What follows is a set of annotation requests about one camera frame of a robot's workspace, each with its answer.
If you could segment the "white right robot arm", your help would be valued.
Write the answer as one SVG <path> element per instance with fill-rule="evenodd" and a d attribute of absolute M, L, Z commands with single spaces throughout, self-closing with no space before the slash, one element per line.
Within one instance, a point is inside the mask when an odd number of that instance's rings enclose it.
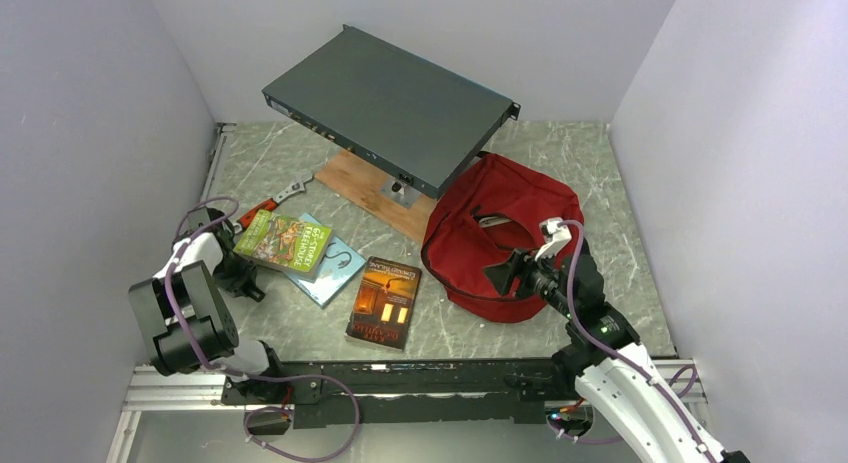
<path fill-rule="evenodd" d="M 682 402 L 640 336 L 604 294 L 604 278 L 585 251 L 560 268 L 516 250 L 484 275 L 502 296 L 538 296 L 567 319 L 569 345 L 551 357 L 551 384 L 597 410 L 643 462 L 745 462 L 726 449 Z"/>

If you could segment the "red backpack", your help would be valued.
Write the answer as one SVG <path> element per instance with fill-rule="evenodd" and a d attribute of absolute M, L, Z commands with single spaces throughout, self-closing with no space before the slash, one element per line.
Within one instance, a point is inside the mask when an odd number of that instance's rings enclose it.
<path fill-rule="evenodd" d="M 493 214 L 513 222 L 481 228 L 477 219 Z M 491 322 L 522 322 L 546 303 L 538 296 L 500 296 L 483 268 L 505 261 L 513 249 L 542 246 L 539 224 L 556 217 L 584 221 L 578 195 L 569 186 L 505 156 L 481 152 L 437 202 L 421 259 L 462 309 Z"/>

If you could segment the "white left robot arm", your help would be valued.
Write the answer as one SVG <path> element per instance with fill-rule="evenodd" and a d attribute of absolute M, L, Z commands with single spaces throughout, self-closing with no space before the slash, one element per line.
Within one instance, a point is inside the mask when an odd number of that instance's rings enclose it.
<path fill-rule="evenodd" d="M 188 228 L 151 278 L 128 291 L 149 363 L 163 376 L 200 369 L 222 371 L 264 403 L 279 400 L 287 375 L 266 343 L 243 339 L 222 294 L 256 302 L 257 267 L 235 252 L 235 229 L 215 208 L 186 215 Z"/>

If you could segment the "beige black stapler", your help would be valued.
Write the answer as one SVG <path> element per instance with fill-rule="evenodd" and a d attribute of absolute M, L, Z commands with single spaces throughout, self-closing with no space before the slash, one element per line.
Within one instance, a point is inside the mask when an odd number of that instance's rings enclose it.
<path fill-rule="evenodd" d="M 513 220 L 505 215 L 493 214 L 481 216 L 477 219 L 477 222 L 481 228 L 490 228 L 498 225 L 512 223 Z"/>

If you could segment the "dark DiCamillo book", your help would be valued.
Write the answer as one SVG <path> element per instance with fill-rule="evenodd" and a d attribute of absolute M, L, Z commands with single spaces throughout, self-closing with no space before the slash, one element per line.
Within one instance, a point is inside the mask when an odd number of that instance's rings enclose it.
<path fill-rule="evenodd" d="M 403 351 L 421 276 L 418 267 L 369 257 L 345 336 L 351 341 Z"/>

